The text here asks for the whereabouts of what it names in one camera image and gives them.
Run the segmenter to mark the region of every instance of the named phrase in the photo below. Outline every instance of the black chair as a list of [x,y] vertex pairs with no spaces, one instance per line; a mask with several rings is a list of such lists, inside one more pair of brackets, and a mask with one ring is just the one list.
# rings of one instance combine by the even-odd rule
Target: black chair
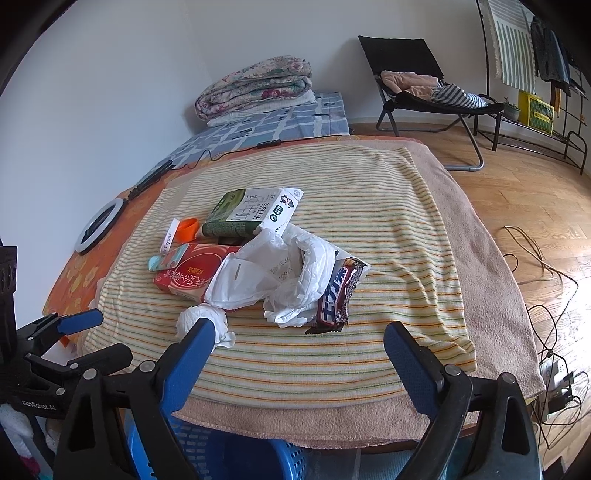
[[[427,47],[427,44],[422,38],[417,39],[406,39],[406,38],[371,38],[359,36],[359,41],[365,52],[365,56],[368,59],[369,66],[374,73],[374,79],[378,84],[378,90],[384,107],[382,113],[379,116],[378,123],[375,125],[377,130],[382,132],[394,132],[399,137],[399,132],[444,132],[449,130],[451,127],[461,122],[470,141],[476,150],[476,155],[480,163],[476,166],[467,165],[446,165],[445,168],[448,170],[459,170],[459,171],[478,171],[484,166],[484,159],[478,148],[478,144],[470,132],[470,128],[466,125],[464,117],[474,116],[474,130],[478,127],[478,116],[479,115],[492,115],[496,116],[495,124],[495,136],[492,143],[493,151],[496,151],[496,147],[499,141],[499,129],[501,127],[501,112],[504,108],[503,103],[489,103],[484,108],[460,108],[451,105],[442,105],[440,103],[429,102],[421,98],[415,97],[408,92],[394,93],[391,89],[384,85],[380,77],[384,70],[390,70],[392,72],[414,72],[420,75],[431,75],[437,77],[439,80],[443,80],[443,72],[437,60]],[[487,97],[486,95],[480,95],[483,98],[494,101],[494,99]],[[446,127],[439,129],[420,129],[420,128],[398,128],[394,121],[392,112],[397,109],[414,110],[417,112],[428,112],[428,113],[443,113],[445,115],[457,115],[457,119]],[[388,115],[392,130],[380,128],[384,116]]]

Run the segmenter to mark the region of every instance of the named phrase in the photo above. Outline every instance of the paper tag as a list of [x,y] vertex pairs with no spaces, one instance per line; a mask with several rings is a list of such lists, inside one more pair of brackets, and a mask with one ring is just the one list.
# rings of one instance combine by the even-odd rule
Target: paper tag
[[177,232],[177,228],[180,224],[180,220],[178,218],[173,218],[173,221],[170,222],[170,227],[168,227],[168,232],[164,236],[164,240],[162,245],[160,245],[160,253],[167,254],[168,250],[170,250],[170,245],[173,244],[174,234]]

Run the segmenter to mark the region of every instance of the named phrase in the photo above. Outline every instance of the striped towel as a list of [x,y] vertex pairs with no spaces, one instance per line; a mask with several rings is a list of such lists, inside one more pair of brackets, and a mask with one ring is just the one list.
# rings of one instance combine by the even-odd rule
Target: striped towel
[[403,390],[384,352],[384,328],[404,322],[443,363],[476,368],[452,249],[439,210],[406,148],[310,144],[265,150],[203,168],[163,190],[123,247],[100,291],[103,324],[83,352],[123,342],[132,366],[174,341],[178,314],[192,305],[160,291],[148,258],[175,216],[203,219],[236,188],[304,190],[292,222],[372,265],[358,285],[342,332],[280,329],[260,304],[228,314],[232,349],[216,349],[192,394],[249,407],[338,407]]
[[433,88],[431,101],[461,108],[484,108],[487,105],[487,103],[475,93],[467,93],[453,83]]
[[534,47],[524,8],[518,0],[477,0],[488,13],[496,78],[505,85],[535,93]]

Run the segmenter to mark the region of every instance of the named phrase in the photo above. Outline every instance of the chocolate bar wrapper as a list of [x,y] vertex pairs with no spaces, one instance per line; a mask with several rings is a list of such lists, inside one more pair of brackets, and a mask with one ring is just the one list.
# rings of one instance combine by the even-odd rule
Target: chocolate bar wrapper
[[337,260],[324,294],[319,298],[314,325],[306,335],[340,332],[349,318],[349,300],[369,265],[355,257]]

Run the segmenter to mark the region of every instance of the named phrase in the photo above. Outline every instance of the power strip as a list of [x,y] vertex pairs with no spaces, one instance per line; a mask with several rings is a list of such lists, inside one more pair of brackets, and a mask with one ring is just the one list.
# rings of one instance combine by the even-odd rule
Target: power strip
[[540,363],[540,375],[544,380],[544,385],[546,385],[548,388],[538,396],[539,408],[543,407],[543,410],[538,410],[538,416],[542,421],[548,422],[550,419],[556,416],[558,412],[562,411],[561,408],[557,411],[553,411],[552,413],[548,413],[548,405],[550,400],[552,400],[554,403],[554,399],[560,399],[560,397],[564,395],[569,398],[570,395],[572,395],[570,391],[572,376],[567,376],[566,364],[562,360],[555,359],[553,361],[552,357],[547,358],[542,363]]

